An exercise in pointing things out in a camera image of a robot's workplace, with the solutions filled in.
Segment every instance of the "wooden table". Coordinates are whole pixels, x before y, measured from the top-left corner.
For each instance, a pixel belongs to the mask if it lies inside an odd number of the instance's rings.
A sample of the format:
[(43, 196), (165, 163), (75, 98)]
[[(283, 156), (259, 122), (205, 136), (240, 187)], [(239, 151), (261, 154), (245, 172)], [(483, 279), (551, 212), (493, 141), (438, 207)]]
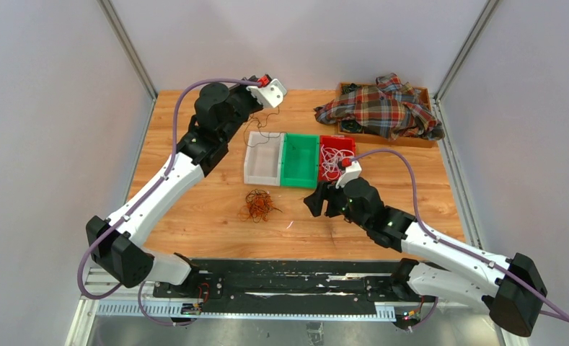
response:
[[(180, 92), (159, 94), (146, 140), (133, 179), (131, 195), (162, 167), (171, 151), (172, 113)], [(198, 92), (189, 94), (180, 108), (178, 139), (186, 133)], [(335, 97), (335, 91), (292, 90), (271, 115), (263, 131), (325, 134), (333, 126), (321, 125), (312, 109)], [(261, 120), (267, 112), (258, 113)], [(256, 130), (252, 124), (248, 130)], [(358, 226), (341, 217), (313, 218), (303, 198), (311, 190), (291, 187), (245, 185), (244, 134), (239, 131), (229, 144), (229, 154), (202, 182), (178, 200), (152, 231), (146, 247), (187, 257), (316, 259), (316, 260), (399, 260), (402, 255), (375, 245)], [(357, 144), (357, 153), (378, 148)], [(418, 181), (420, 213), (436, 229), (464, 241), (462, 227), (441, 160), (439, 149), (393, 147), (412, 164)], [(377, 187), (385, 204), (413, 213), (410, 177), (404, 164), (393, 155), (375, 154), (361, 160), (362, 177)], [(268, 222), (241, 221), (238, 212), (246, 194), (255, 188), (270, 192), (274, 211)]]

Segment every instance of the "plaid fabric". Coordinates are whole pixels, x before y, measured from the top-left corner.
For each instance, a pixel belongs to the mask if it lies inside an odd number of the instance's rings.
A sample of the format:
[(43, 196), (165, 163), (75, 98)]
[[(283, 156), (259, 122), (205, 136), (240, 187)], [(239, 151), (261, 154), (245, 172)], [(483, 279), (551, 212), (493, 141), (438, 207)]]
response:
[(401, 84), (396, 74), (378, 77), (375, 86), (343, 94), (314, 110), (319, 123), (356, 120), (366, 132), (388, 139), (403, 136), (436, 141), (444, 137), (441, 122), (420, 103), (414, 88)]

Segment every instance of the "plaid cloth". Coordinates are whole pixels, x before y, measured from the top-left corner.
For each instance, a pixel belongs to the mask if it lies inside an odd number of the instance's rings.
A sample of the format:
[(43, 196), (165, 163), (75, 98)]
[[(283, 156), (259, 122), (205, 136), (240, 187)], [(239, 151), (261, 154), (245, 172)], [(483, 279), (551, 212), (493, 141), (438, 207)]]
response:
[(401, 84), (396, 74), (378, 77), (375, 86), (343, 94), (314, 110), (321, 124), (356, 120), (366, 132), (388, 139), (403, 136), (436, 141), (444, 137), (441, 122), (420, 103), (414, 88)]

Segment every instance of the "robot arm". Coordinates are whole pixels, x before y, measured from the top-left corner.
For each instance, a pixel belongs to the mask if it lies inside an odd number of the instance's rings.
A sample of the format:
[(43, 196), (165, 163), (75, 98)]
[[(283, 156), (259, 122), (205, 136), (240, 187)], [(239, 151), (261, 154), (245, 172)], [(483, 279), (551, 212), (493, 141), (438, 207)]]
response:
[(206, 177), (228, 152), (227, 144), (250, 114), (278, 106), (286, 89), (265, 75), (250, 81), (260, 86), (207, 84), (195, 102), (188, 132), (172, 156), (124, 206), (105, 220), (94, 216), (86, 226), (89, 245), (112, 227), (95, 247), (92, 259), (127, 288), (145, 280), (181, 285), (193, 271), (180, 254), (162, 254), (143, 248), (150, 232), (172, 205)]
[[(509, 332), (520, 336), (531, 334), (542, 302), (495, 267), (508, 268), (545, 296), (547, 290), (531, 259), (522, 254), (513, 259), (491, 254), (428, 225), (424, 225), (425, 231), (414, 215), (383, 204), (377, 189), (359, 177), (360, 173), (361, 168), (354, 161), (337, 182), (319, 182), (316, 191), (304, 199), (312, 215), (322, 213), (326, 200), (325, 216), (342, 215), (345, 221), (365, 230), (376, 244), (418, 255), (441, 267), (403, 259), (391, 276), (397, 286), (392, 289), (401, 298), (415, 293), (456, 301), (489, 314)], [(488, 259), (488, 263), (468, 253)]]

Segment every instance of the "wooden tray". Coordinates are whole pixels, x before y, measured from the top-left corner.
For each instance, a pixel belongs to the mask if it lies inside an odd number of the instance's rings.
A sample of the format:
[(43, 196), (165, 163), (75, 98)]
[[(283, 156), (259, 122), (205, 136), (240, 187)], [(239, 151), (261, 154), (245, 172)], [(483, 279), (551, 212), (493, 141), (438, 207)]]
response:
[[(337, 96), (341, 95), (342, 84), (352, 84), (352, 82), (341, 82), (338, 85)], [(354, 83), (360, 86), (370, 86), (375, 84), (366, 83)], [(431, 111), (431, 99), (428, 96), (428, 90), (426, 88), (414, 87), (414, 89), (420, 91), (420, 101)], [(339, 122), (335, 124), (335, 133), (338, 135), (344, 135), (347, 137), (352, 137), (357, 143), (372, 143), (372, 144), (388, 144), (391, 146), (415, 146), (418, 148), (433, 148), (437, 145), (437, 141), (429, 141), (422, 138), (415, 137), (399, 137), (393, 141), (388, 140), (382, 136), (374, 135), (371, 133), (349, 133), (340, 129)]]

